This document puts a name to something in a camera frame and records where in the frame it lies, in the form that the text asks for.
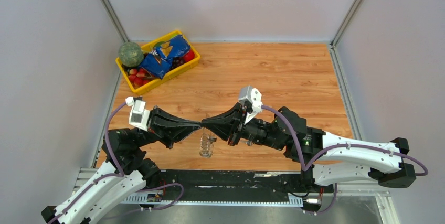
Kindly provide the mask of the silver keyring plate with rings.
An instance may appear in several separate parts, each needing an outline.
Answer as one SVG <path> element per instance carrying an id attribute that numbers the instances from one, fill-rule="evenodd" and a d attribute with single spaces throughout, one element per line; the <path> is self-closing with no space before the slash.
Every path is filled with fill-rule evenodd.
<path id="1" fill-rule="evenodd" d="M 213 148 L 217 141 L 217 137 L 211 130 L 204 126 L 202 127 L 202 130 L 199 154 L 201 157 L 210 158 L 213 155 Z"/>

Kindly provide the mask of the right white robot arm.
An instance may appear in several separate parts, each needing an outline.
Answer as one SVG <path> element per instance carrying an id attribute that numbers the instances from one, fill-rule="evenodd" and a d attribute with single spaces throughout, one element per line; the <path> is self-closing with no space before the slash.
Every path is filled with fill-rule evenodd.
<path id="1" fill-rule="evenodd" d="M 257 119 L 240 103 L 220 115 L 203 119 L 204 128 L 230 146 L 241 140 L 283 151 L 301 166 L 306 191 L 341 182 L 376 181 L 388 188 L 407 188 L 417 178 L 406 139 L 373 143 L 342 137 L 307 126 L 286 107 L 273 110 L 271 122 Z"/>

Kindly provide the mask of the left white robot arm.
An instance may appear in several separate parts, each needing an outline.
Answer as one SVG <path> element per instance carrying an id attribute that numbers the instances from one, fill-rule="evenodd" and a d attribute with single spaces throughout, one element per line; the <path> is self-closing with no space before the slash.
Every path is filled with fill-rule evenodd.
<path id="1" fill-rule="evenodd" d="M 102 145 L 106 160 L 70 198 L 41 212 L 45 223 L 97 223 L 133 193 L 152 191 L 155 200 L 162 200 L 166 188 L 176 187 L 183 195 L 184 186 L 162 181 L 161 170 L 141 147 L 160 142 L 173 148 L 199 130 L 200 122 L 179 118 L 158 107 L 147 110 L 142 101 L 127 106 L 131 108 L 132 127 L 107 130 Z"/>

